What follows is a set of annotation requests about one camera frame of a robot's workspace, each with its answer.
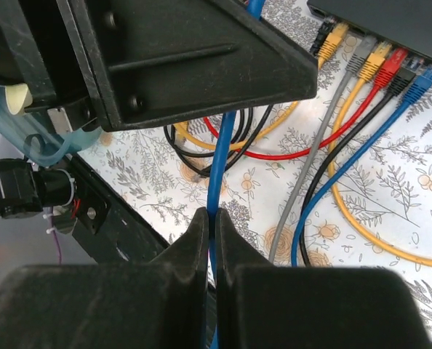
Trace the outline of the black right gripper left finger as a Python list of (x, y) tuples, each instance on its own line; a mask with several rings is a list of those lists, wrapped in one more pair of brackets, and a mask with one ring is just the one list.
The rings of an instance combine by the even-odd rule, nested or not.
[(150, 262), (29, 265), (0, 283), (0, 348), (204, 348), (209, 218)]

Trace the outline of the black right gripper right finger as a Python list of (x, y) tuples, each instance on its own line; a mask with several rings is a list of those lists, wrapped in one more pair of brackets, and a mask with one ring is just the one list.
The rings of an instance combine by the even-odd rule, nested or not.
[(220, 348), (429, 348), (404, 281), (379, 268), (276, 267), (215, 218)]

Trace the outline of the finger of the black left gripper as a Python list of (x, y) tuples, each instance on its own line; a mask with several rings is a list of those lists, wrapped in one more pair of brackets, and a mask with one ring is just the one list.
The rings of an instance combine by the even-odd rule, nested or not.
[(238, 1), (57, 5), (107, 132), (316, 95), (316, 60)]

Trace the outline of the dark grey network switch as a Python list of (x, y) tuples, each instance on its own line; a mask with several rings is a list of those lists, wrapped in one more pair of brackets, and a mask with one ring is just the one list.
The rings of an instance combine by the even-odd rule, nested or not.
[(312, 15), (332, 16), (432, 61), (432, 1), (308, 1)]

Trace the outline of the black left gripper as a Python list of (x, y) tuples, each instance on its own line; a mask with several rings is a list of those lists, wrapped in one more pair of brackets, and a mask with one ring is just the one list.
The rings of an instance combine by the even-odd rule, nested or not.
[(86, 47), (88, 1), (0, 1), (0, 84), (28, 86), (25, 112), (91, 132), (103, 110)]

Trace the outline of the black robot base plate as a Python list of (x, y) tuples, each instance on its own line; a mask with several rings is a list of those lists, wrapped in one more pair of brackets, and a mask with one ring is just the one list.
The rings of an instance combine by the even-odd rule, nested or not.
[(80, 156), (60, 168), (76, 180), (73, 238), (95, 262), (149, 262), (169, 246)]

